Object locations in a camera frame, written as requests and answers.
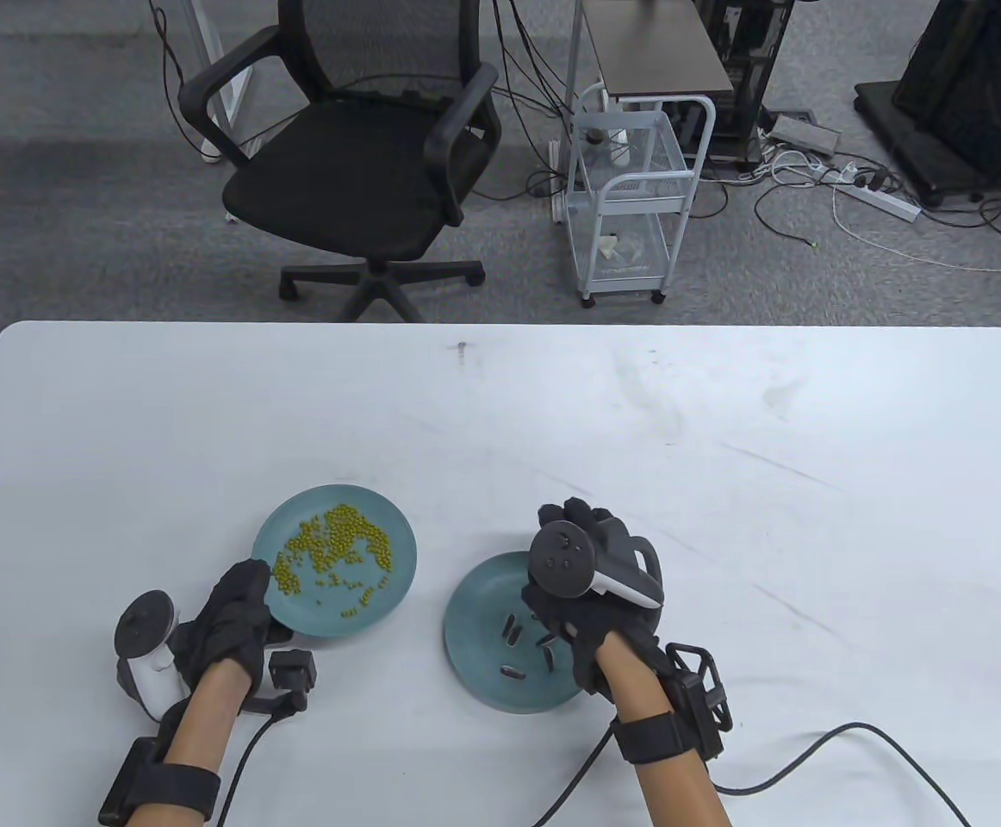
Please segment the person's right hand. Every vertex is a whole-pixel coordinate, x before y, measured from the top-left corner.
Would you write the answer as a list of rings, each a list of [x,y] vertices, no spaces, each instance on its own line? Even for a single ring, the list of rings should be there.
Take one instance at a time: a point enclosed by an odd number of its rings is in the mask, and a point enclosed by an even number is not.
[[[611,631],[647,662],[659,661],[661,559],[622,519],[579,497],[545,504],[538,521],[521,598],[549,633],[570,646],[575,684],[610,700],[596,653]]]

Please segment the person's left hand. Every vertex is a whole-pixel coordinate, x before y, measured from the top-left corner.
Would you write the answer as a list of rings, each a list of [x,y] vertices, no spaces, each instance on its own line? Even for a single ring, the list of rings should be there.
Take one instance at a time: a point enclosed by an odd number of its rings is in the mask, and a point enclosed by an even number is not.
[[[264,650],[271,626],[267,606],[270,576],[270,567],[263,560],[235,563],[210,591],[200,613],[175,627],[169,645],[188,689],[197,689],[210,667],[229,659],[250,679],[246,697],[257,692],[263,681]]]

